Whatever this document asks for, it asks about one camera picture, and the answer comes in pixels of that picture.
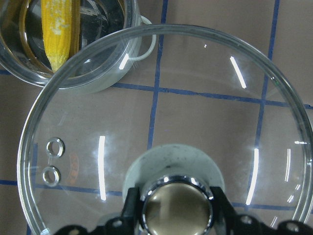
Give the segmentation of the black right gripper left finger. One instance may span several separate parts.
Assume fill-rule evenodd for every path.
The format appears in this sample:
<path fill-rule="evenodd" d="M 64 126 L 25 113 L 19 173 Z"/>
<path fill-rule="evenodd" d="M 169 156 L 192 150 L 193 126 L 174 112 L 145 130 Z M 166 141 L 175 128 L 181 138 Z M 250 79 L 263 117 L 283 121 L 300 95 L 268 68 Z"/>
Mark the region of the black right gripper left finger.
<path fill-rule="evenodd" d="M 134 235 L 141 213 L 139 187 L 129 188 L 121 213 L 122 234 Z"/>

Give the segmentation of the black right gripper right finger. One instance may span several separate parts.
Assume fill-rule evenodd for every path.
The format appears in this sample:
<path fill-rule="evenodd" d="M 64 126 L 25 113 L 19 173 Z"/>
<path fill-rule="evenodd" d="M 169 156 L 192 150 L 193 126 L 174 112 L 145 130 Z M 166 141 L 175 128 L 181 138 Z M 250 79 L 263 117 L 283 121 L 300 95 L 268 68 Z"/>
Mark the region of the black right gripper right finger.
<path fill-rule="evenodd" d="M 234 235 L 237 213 L 220 187 L 210 187 L 213 194 L 213 228 L 217 235 Z"/>

